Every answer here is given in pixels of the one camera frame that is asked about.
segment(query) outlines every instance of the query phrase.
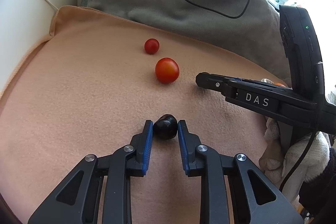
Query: beige blanket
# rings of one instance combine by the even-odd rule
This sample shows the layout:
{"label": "beige blanket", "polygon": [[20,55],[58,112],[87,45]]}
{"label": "beige blanket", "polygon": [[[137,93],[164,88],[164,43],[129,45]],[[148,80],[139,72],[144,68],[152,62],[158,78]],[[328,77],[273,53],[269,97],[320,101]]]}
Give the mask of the beige blanket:
{"label": "beige blanket", "polygon": [[[160,42],[155,55],[144,52],[149,38]],[[85,155],[111,154],[165,113],[219,153],[256,164],[263,154],[264,117],[195,84],[203,71],[279,82],[245,58],[76,7],[62,7],[36,46],[0,99],[0,193],[23,223]],[[154,74],[163,57],[180,68],[169,85]],[[147,175],[131,180],[133,223],[197,223],[200,182],[184,174],[177,138],[154,140]]]}

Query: black olive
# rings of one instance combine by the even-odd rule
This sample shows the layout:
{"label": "black olive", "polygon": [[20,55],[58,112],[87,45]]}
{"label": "black olive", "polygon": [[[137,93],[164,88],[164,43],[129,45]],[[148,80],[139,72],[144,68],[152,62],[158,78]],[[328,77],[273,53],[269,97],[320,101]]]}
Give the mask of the black olive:
{"label": "black olive", "polygon": [[171,114],[165,114],[153,125],[153,135],[163,140],[169,140],[177,134],[177,120]]}

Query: orange-red tomato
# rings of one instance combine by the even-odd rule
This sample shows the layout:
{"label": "orange-red tomato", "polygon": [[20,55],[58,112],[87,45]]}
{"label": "orange-red tomato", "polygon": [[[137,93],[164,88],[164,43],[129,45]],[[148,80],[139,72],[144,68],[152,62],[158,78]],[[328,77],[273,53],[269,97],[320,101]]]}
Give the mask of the orange-red tomato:
{"label": "orange-red tomato", "polygon": [[174,82],[179,77],[179,74],[180,69],[171,58],[162,58],[156,63],[155,75],[163,84]]}
{"label": "orange-red tomato", "polygon": [[275,85],[279,85],[279,86],[284,86],[286,87],[285,85],[281,84],[281,83],[274,83]]}
{"label": "orange-red tomato", "polygon": [[160,44],[155,38],[150,38],[145,42],[145,51],[148,54],[154,54],[159,50]]}

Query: white glove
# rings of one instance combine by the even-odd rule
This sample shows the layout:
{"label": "white glove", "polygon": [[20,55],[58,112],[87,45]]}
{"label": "white glove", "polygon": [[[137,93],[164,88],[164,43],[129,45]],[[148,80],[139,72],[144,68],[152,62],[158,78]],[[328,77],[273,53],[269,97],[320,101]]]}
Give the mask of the white glove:
{"label": "white glove", "polygon": [[[267,130],[264,138],[268,145],[262,157],[259,159],[259,166],[265,175],[275,184],[280,186],[281,182],[290,169],[302,155],[310,136],[292,145],[285,157],[281,151],[279,127],[275,120],[268,118]],[[299,194],[301,185],[310,182],[320,175],[329,162],[329,145],[324,135],[319,132],[315,137],[307,155],[290,176],[283,188],[283,195],[293,202]]]}

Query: black sleeve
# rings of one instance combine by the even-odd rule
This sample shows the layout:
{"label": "black sleeve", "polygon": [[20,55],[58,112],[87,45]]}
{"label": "black sleeve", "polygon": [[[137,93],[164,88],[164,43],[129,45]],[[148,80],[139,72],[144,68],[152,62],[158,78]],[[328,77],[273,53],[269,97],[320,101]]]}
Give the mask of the black sleeve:
{"label": "black sleeve", "polygon": [[336,150],[330,148],[330,160],[327,167],[317,178],[309,183],[304,182],[302,184],[299,192],[299,202],[310,214],[317,215],[329,202],[332,201],[334,204],[335,191]]}

